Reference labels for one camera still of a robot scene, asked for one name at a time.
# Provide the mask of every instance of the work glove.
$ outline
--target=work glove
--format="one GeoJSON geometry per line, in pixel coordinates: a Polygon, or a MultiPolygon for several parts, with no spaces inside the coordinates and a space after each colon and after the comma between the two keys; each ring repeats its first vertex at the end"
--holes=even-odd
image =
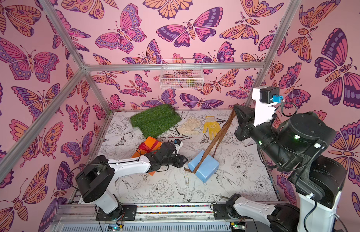
{"type": "Polygon", "coordinates": [[[201,122],[196,118],[189,117],[188,120],[177,128],[180,134],[199,134],[194,129],[201,126],[201,122]]]}
{"type": "Polygon", "coordinates": [[[210,134],[210,140],[213,140],[216,134],[221,130],[220,124],[215,121],[214,116],[206,116],[206,122],[203,127],[203,133],[206,133],[207,129],[210,134]]]}

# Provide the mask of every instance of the brown strap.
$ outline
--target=brown strap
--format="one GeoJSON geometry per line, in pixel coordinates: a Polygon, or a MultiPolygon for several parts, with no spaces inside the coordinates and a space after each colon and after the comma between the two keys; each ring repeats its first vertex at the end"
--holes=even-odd
{"type": "Polygon", "coordinates": [[[228,120],[226,121],[226,123],[224,124],[224,126],[221,128],[221,130],[217,133],[217,135],[215,136],[215,138],[211,141],[210,145],[207,147],[207,149],[205,150],[205,153],[203,154],[201,161],[198,163],[198,165],[194,168],[193,171],[191,171],[190,169],[184,169],[185,171],[188,172],[192,172],[192,173],[196,173],[198,168],[201,166],[202,162],[205,160],[205,158],[207,157],[207,155],[210,153],[210,151],[212,150],[212,148],[215,146],[216,142],[218,142],[218,144],[216,145],[215,148],[215,152],[216,149],[218,148],[218,146],[220,145],[221,141],[223,140],[225,134],[228,132],[228,129],[230,127],[230,125],[232,124],[233,119],[235,118],[236,114],[235,111],[232,110],[232,112],[229,115],[228,120]]]}

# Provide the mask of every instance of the green turf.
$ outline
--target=green turf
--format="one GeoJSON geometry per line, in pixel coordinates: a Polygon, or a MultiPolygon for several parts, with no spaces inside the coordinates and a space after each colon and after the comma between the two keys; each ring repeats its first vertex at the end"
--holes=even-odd
{"type": "Polygon", "coordinates": [[[180,122],[181,117],[171,105],[166,104],[147,109],[130,119],[132,126],[140,128],[144,137],[156,138],[180,122]]]}

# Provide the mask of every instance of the white wire basket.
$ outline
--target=white wire basket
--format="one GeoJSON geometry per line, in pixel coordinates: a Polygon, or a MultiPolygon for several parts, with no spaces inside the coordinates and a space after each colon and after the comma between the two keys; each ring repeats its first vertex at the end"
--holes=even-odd
{"type": "Polygon", "coordinates": [[[161,60],[161,74],[159,85],[161,90],[173,88],[176,90],[202,90],[203,89],[203,69],[202,60],[194,63],[195,59],[182,59],[185,63],[174,63],[176,59],[161,60]]]}

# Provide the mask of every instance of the orange box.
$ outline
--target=orange box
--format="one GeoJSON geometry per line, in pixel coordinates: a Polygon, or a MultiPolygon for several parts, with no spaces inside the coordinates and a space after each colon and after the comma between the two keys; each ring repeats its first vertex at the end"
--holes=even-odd
{"type": "Polygon", "coordinates": [[[141,144],[138,148],[138,150],[140,151],[139,152],[135,152],[135,154],[131,157],[131,158],[136,158],[136,157],[139,157],[140,154],[144,155],[150,151],[154,151],[154,150],[157,150],[160,146],[162,145],[161,142],[159,142],[158,140],[156,140],[155,138],[152,138],[152,137],[148,137],[147,140],[145,140],[144,144],[141,144]]]}

